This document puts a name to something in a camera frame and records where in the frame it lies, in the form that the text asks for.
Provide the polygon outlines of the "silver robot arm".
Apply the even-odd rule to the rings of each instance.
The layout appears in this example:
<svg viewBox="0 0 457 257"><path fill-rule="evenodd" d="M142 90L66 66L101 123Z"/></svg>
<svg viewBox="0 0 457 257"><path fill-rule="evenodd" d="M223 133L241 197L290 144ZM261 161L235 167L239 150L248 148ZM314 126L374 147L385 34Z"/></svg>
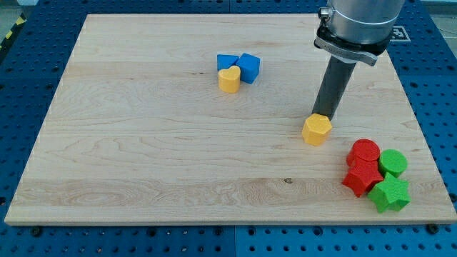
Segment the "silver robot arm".
<svg viewBox="0 0 457 257"><path fill-rule="evenodd" d="M315 47L346 63L374 66L393 33L404 0L328 0L318 10Z"/></svg>

